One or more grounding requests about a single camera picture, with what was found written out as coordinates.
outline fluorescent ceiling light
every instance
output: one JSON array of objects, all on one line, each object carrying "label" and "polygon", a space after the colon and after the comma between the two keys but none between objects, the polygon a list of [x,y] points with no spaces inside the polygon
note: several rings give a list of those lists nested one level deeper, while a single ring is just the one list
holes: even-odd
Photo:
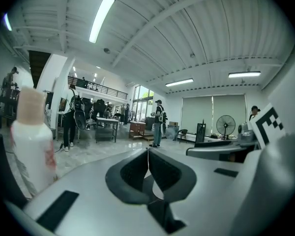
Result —
[{"label": "fluorescent ceiling light", "polygon": [[10,25],[10,22],[9,22],[9,19],[8,19],[8,13],[6,13],[4,15],[4,22],[5,22],[5,25],[8,28],[8,30],[9,31],[12,31],[12,28],[11,28],[11,25]]},{"label": "fluorescent ceiling light", "polygon": [[229,78],[239,78],[239,77],[258,77],[261,72],[239,72],[228,74]]},{"label": "fluorescent ceiling light", "polygon": [[115,2],[115,0],[103,0],[102,1],[101,5],[98,9],[98,12],[96,14],[96,17],[94,19],[92,30],[90,31],[89,42],[92,42],[94,44],[96,43],[99,31],[102,27],[102,24],[107,16],[108,11],[110,10],[110,8],[112,7],[114,2]]},{"label": "fluorescent ceiling light", "polygon": [[172,83],[167,83],[166,86],[167,87],[171,87],[171,86],[176,86],[176,85],[185,84],[185,83],[189,83],[189,82],[193,82],[193,79],[188,79],[188,80],[183,80],[183,81],[176,81],[176,82],[172,82]]}]

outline balcony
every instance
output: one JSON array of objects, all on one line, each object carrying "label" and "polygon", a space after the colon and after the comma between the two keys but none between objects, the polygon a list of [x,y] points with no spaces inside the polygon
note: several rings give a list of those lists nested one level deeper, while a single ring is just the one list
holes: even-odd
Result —
[{"label": "balcony", "polygon": [[112,88],[108,88],[90,81],[84,81],[75,77],[68,76],[68,84],[75,85],[80,88],[90,89],[95,92],[107,94],[121,99],[127,99],[128,94]]}]

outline floor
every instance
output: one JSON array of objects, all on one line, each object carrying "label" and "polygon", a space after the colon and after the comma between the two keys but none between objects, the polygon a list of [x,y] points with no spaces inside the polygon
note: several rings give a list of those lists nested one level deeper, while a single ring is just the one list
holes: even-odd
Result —
[{"label": "floor", "polygon": [[[58,177],[62,177],[69,171],[73,170],[82,164],[104,159],[106,157],[123,153],[132,149],[148,147],[151,142],[147,142],[143,139],[131,140],[128,139],[130,125],[121,125],[118,128],[117,141],[114,143],[112,140],[95,142],[95,131],[81,131],[80,142],[75,141],[74,147],[71,147],[69,152],[65,152],[61,149],[55,154],[57,162],[57,174]],[[4,127],[0,130],[3,135],[3,142],[5,150],[7,151],[7,158],[14,174],[14,177],[27,198],[31,198],[17,168],[15,157],[12,151],[11,140],[9,135],[9,128]],[[59,137],[59,141],[54,140],[55,151],[59,150],[62,143],[62,138]],[[194,144],[179,141],[172,141],[168,139],[162,139],[161,148],[172,153],[185,154],[186,150],[193,147]]]}]

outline white ceiling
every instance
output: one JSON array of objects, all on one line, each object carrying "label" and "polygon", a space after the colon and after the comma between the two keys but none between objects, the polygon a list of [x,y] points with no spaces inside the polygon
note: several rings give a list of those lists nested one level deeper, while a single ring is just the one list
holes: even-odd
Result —
[{"label": "white ceiling", "polygon": [[[232,85],[263,88],[295,44],[289,22],[272,0],[116,0],[92,44],[89,33],[101,1],[19,0],[8,14],[14,48],[74,55],[172,93]],[[244,82],[228,78],[229,72],[247,70],[261,76]],[[194,82],[165,86],[188,78]]]}]

